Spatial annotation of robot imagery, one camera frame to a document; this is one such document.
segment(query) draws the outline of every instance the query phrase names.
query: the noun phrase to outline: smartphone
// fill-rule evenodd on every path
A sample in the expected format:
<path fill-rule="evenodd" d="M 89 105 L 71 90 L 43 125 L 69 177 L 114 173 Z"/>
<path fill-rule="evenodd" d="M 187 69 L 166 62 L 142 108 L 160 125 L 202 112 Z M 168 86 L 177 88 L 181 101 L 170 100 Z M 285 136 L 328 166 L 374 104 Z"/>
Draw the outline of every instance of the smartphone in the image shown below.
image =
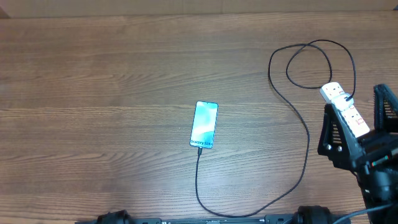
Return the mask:
<path fill-rule="evenodd" d="M 211 149 L 216 129 L 218 104 L 198 101 L 193 116 L 190 145 Z"/>

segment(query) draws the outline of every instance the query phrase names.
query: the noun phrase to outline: wall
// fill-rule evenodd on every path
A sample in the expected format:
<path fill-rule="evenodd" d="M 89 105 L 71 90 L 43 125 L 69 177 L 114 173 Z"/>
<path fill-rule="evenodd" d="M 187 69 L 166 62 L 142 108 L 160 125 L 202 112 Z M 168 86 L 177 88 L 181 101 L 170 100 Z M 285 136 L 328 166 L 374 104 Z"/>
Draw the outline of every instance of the wall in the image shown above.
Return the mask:
<path fill-rule="evenodd" d="M 11 18 L 365 11 L 392 10 L 397 4 L 397 0 L 0 0 Z"/>

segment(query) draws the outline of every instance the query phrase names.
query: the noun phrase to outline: power strip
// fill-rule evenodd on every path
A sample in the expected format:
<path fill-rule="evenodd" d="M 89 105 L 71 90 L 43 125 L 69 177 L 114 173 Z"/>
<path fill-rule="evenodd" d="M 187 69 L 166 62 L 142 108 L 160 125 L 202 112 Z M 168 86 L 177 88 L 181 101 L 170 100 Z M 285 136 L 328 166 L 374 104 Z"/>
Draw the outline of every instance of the power strip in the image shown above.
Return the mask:
<path fill-rule="evenodd" d="M 354 99 L 346 101 L 349 94 L 344 92 L 339 83 L 331 82 L 323 85 L 320 93 L 326 103 L 333 103 L 340 110 L 341 115 L 356 138 L 370 132 L 369 126 L 354 106 Z"/>

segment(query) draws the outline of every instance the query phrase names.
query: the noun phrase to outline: black cable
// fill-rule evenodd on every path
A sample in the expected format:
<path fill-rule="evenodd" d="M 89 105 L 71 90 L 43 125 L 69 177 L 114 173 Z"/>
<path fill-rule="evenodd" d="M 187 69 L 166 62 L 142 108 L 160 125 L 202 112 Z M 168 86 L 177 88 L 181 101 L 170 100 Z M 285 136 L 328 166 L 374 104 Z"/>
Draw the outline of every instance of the black cable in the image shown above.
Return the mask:
<path fill-rule="evenodd" d="M 305 152 L 304 165 L 303 165 L 303 170 L 302 170 L 302 173 L 301 173 L 301 175 L 300 175 L 300 178 L 298 179 L 297 183 L 296 183 L 290 190 L 286 191 L 284 194 L 282 194 L 281 196 L 277 197 L 277 198 L 274 199 L 273 201 L 269 202 L 268 204 L 266 204 L 265 206 L 263 206 L 263 207 L 260 208 L 259 210 L 256 210 L 255 212 L 252 212 L 252 213 L 249 213 L 249 214 L 246 214 L 246 215 L 226 215 L 226 214 L 221 214 L 221 213 L 213 212 L 213 211 L 211 211 L 210 209 L 206 208 L 206 207 L 202 204 L 202 202 L 200 201 L 200 199 L 199 199 L 199 194 L 198 194 L 198 166 L 199 166 L 199 158 L 200 158 L 201 151 L 202 151 L 202 148 L 199 148 L 199 150 L 198 150 L 198 160 L 197 160 L 197 169 L 196 169 L 196 174 L 195 174 L 195 191 L 196 191 L 197 200 L 198 200 L 200 206 L 202 206 L 202 208 L 205 209 L 207 212 L 210 212 L 210 213 L 212 213 L 212 214 L 214 214 L 214 215 L 217 215 L 217 216 L 220 216 L 220 217 L 228 217 L 228 218 L 243 218 L 243 217 L 250 217 L 250 216 L 252 216 L 252 215 L 255 215 L 255 214 L 261 212 L 262 210 L 264 210 L 264 209 L 267 208 L 268 206 L 272 205 L 274 202 L 280 200 L 281 198 L 285 197 L 287 194 L 291 193 L 291 191 L 293 191 L 293 190 L 299 185 L 299 183 L 301 182 L 301 180 L 303 179 L 304 172 L 305 172 L 305 167 L 306 167 L 306 165 L 307 165 L 308 153 L 309 153 L 309 150 L 310 150 L 310 131 L 308 130 L 308 126 L 307 126 L 307 124 L 305 123 L 305 121 L 304 121 L 303 117 L 301 116 L 301 114 L 299 113 L 299 111 L 297 111 L 297 109 L 293 106 L 293 104 L 292 104 L 289 100 L 287 100 L 281 93 L 279 93 L 279 91 L 276 89 L 276 87 L 275 87 L 274 84 L 272 83 L 272 80 L 271 80 L 271 61 L 272 61 L 272 57 L 274 56 L 274 54 L 275 54 L 276 52 L 280 51 L 280 50 L 284 50 L 284 49 L 291 48 L 291 47 L 299 47 L 299 46 L 302 46 L 302 47 L 301 47 L 300 49 L 298 49 L 298 51 L 296 51 L 296 53 L 294 53 L 293 56 L 290 58 L 290 60 L 289 60 L 289 62 L 288 62 L 288 64 L 287 64 L 287 66 L 286 66 L 286 76 L 287 76 L 287 78 L 288 78 L 294 85 L 299 86 L 299 87 L 301 87 L 301 88 L 306 88 L 306 89 L 319 89 L 319 88 L 321 88 L 321 86 L 317 86 L 317 87 L 302 86 L 302 85 L 299 85 L 299 84 L 295 83 L 295 82 L 289 77 L 289 74 L 288 74 L 288 72 L 287 72 L 287 70 L 288 70 L 288 68 L 289 68 L 289 65 L 290 65 L 290 62 L 293 60 L 293 58 L 294 58 L 297 54 L 299 54 L 305 47 L 308 47 L 308 46 L 309 46 L 309 47 L 314 47 L 314 48 L 318 49 L 318 50 L 325 56 L 326 61 L 328 62 L 328 66 L 329 66 L 329 70 L 330 70 L 330 77 L 329 77 L 329 80 L 328 80 L 327 83 L 330 83 L 330 82 L 331 82 L 331 79 L 332 79 L 332 77 L 333 77 L 333 72 L 332 72 L 332 69 L 331 69 L 331 64 L 330 64 L 329 58 L 328 58 L 328 56 L 326 55 L 326 53 L 325 53 L 321 48 L 319 48 L 318 46 L 312 44 L 312 43 L 314 43 L 314 42 L 319 42 L 319 41 L 325 41 L 325 42 L 331 42 L 331 43 L 337 44 L 337 45 L 339 45 L 340 47 L 344 48 L 344 49 L 347 51 L 347 53 L 348 53 L 348 55 L 349 55 L 349 57 L 350 57 L 350 59 L 351 59 L 351 61 L 352 61 L 353 70 L 354 70 L 354 90 L 353 90 L 353 93 L 351 94 L 351 96 L 347 98 L 347 101 L 350 100 L 350 99 L 352 99 L 352 97 L 354 96 L 355 88 L 356 88 L 356 70 L 355 70 L 354 58 L 353 58 L 353 56 L 351 55 L 351 53 L 349 52 L 349 50 L 348 50 L 346 47 L 344 47 L 343 45 L 341 45 L 341 44 L 339 44 L 339 43 L 337 43 L 337 42 L 335 42 L 335 41 L 332 41 L 332 40 L 323 40 L 323 39 L 320 39 L 320 40 L 311 41 L 311 42 L 309 42 L 308 44 L 294 44 L 294 45 L 289 45 L 289 46 L 282 47 L 282 48 L 279 48 L 279 49 L 275 50 L 275 51 L 271 54 L 271 57 L 270 57 L 270 59 L 269 59 L 269 64 L 268 64 L 268 80 L 269 80 L 269 83 L 271 84 L 271 87 L 275 90 L 275 92 L 276 92 L 280 97 L 282 97 L 282 99 L 284 99 L 284 101 L 286 101 L 286 103 L 288 103 L 288 104 L 290 105 L 290 107 L 292 107 L 292 109 L 296 112 L 298 118 L 301 120 L 301 122 L 302 122 L 303 125 L 304 125 L 305 131 L 307 132 L 307 150 L 306 150 L 306 152 Z"/>
<path fill-rule="evenodd" d="M 375 212 L 375 211 L 383 210 L 383 209 L 386 209 L 386 208 L 391 207 L 391 206 L 393 206 L 393 204 L 381 205 L 381 206 L 374 207 L 374 208 L 369 208 L 369 209 L 356 211 L 356 212 L 350 213 L 348 215 L 345 215 L 345 216 L 337 219 L 333 224 L 338 224 L 338 223 L 341 223 L 342 221 L 344 221 L 344 220 L 346 220 L 348 218 L 351 218 L 351 217 L 354 217 L 354 216 L 357 216 L 357 215 L 362 215 L 362 214 L 369 213 L 369 212 Z"/>

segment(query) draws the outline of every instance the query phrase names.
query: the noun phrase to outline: wooden table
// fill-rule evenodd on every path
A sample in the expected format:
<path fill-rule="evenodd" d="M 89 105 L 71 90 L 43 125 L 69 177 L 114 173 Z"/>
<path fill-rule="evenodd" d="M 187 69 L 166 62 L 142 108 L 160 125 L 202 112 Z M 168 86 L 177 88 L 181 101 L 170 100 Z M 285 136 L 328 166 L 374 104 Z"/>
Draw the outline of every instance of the wooden table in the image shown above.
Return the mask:
<path fill-rule="evenodd" d="M 314 39 L 347 46 L 355 103 L 373 123 L 373 85 L 398 93 L 398 13 L 309 12 L 0 21 L 0 222 L 73 223 L 126 209 L 134 217 L 211 217 L 195 198 L 197 149 L 188 145 L 195 103 L 219 103 L 213 150 L 203 151 L 199 191 L 217 212 L 257 210 L 296 183 L 305 130 L 265 71 L 275 49 Z M 333 81 L 353 89 L 336 45 Z M 322 205 L 364 207 L 354 177 L 317 154 L 325 102 L 293 86 L 274 57 L 276 87 L 311 132 L 302 183 L 258 216 Z M 328 67 L 305 50 L 290 66 L 303 85 Z M 355 219 L 366 223 L 366 216 Z"/>

